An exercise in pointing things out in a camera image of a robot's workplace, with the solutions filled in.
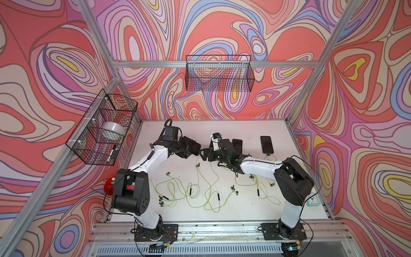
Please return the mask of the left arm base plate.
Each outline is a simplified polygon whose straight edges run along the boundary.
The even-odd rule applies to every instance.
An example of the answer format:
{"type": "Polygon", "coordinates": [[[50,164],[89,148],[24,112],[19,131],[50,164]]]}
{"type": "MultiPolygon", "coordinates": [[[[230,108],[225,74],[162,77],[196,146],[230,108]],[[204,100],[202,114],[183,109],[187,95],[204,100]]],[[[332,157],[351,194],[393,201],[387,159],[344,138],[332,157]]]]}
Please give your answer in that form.
{"type": "Polygon", "coordinates": [[[137,226],[131,229],[131,234],[134,234],[135,242],[164,242],[173,243],[178,239],[178,224],[165,224],[163,227],[156,229],[145,229],[142,226],[137,226]]]}

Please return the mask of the blue phone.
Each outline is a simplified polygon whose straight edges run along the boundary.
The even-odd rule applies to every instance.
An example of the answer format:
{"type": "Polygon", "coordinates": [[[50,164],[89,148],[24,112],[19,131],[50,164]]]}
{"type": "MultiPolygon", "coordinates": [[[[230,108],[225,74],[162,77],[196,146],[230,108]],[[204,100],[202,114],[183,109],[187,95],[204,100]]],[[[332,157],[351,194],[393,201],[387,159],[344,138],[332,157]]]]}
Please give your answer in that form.
{"type": "Polygon", "coordinates": [[[274,153],[273,142],[270,136],[260,136],[262,153],[272,155],[274,153]]]}

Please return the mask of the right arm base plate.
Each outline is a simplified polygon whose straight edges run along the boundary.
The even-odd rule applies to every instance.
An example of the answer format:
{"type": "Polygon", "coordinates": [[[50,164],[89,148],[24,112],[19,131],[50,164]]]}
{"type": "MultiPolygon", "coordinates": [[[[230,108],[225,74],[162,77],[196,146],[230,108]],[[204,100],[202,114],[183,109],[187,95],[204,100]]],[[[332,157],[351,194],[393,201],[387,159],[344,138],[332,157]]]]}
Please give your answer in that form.
{"type": "Polygon", "coordinates": [[[260,231],[266,241],[303,241],[307,239],[304,226],[300,222],[292,229],[282,223],[262,223],[260,231]]]}

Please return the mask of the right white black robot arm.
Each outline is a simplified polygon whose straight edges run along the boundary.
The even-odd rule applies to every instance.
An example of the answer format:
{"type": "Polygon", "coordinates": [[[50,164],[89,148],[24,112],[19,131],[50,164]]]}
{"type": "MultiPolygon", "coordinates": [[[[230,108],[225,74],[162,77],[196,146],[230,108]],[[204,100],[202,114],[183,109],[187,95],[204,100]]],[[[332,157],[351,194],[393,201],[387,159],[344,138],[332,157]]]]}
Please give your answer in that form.
{"type": "Polygon", "coordinates": [[[238,153],[229,139],[212,139],[211,144],[211,147],[199,151],[204,161],[217,161],[234,173],[257,175],[276,181],[285,199],[279,225],[288,229],[297,226],[306,199],[314,187],[314,180],[294,158],[270,162],[238,153]]]}

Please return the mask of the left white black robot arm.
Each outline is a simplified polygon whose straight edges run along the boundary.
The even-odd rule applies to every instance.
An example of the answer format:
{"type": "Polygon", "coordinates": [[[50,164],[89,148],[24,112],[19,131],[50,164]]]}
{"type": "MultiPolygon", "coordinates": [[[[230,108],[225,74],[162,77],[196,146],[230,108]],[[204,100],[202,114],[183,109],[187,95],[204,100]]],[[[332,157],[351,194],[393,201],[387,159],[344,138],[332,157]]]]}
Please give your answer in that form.
{"type": "Polygon", "coordinates": [[[159,138],[150,144],[150,151],[136,164],[117,172],[112,186],[112,208],[129,215],[146,230],[162,230],[162,217],[150,206],[149,175],[171,155],[187,159],[198,156],[201,145],[179,136],[180,128],[163,126],[159,138]]]}

